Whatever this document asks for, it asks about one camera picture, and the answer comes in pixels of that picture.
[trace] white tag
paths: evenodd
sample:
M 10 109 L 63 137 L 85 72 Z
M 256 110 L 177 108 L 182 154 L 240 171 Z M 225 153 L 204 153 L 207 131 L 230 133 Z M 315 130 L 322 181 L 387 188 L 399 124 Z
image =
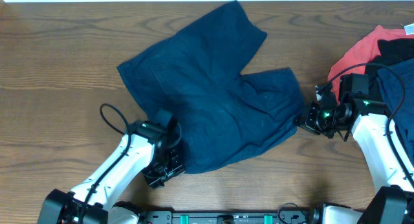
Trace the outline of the white tag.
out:
M 414 34 L 414 23 L 404 26 L 404 30 L 406 30 L 407 36 L 409 36 L 410 34 Z

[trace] wooden table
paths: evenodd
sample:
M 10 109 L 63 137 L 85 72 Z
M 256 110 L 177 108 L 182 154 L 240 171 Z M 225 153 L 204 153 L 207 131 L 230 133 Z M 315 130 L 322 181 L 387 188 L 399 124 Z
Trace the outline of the wooden table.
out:
M 36 222 L 45 196 L 69 191 L 118 145 L 100 104 L 145 119 L 116 66 L 222 3 L 26 3 L 0 8 L 0 223 Z M 333 63 L 377 25 L 414 22 L 412 2 L 242 3 L 268 33 L 243 73 L 291 67 L 309 101 Z M 114 115 L 110 121 L 122 126 Z M 375 194 L 356 142 L 301 129 L 260 157 L 122 195 L 175 210 L 274 210 L 329 201 L 365 208 Z

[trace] blue fabric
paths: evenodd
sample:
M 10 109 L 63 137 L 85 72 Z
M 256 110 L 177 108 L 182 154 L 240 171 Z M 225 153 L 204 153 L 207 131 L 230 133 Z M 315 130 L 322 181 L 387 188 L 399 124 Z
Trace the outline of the blue fabric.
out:
M 394 121 L 406 146 L 408 158 L 414 164 L 414 59 L 392 65 L 391 68 L 402 78 L 406 88 L 404 103 Z M 382 98 L 390 110 L 394 111 L 402 97 L 400 83 L 385 69 L 379 69 L 377 73 Z
M 304 101 L 290 69 L 240 75 L 267 34 L 227 3 L 118 66 L 152 119 L 171 111 L 189 174 L 261 155 L 295 134 Z

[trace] pink fabric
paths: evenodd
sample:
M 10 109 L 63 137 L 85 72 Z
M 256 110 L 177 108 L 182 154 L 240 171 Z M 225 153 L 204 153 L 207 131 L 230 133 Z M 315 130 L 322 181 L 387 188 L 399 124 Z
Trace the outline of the pink fabric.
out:
M 369 33 L 366 37 L 358 41 L 351 49 L 349 49 L 349 51 L 345 53 L 345 55 L 338 62 L 336 62 L 331 67 L 331 71 L 328 75 L 328 81 L 335 75 L 337 75 L 339 72 L 343 71 L 344 69 L 352 65 L 356 65 L 359 63 L 367 63 L 374 59 L 376 56 L 380 56 L 381 53 L 378 49 L 378 40 L 393 40 L 401 38 L 414 39 L 414 35 L 407 36 L 405 30 L 403 29 L 389 30 L 384 29 L 381 26 L 376 26 L 371 33 Z M 363 74 L 365 73 L 365 66 L 351 69 L 350 71 L 347 71 L 342 75 L 350 73 Z M 332 82 L 332 92 L 335 94 L 337 101 L 339 99 L 339 81 L 340 77 Z

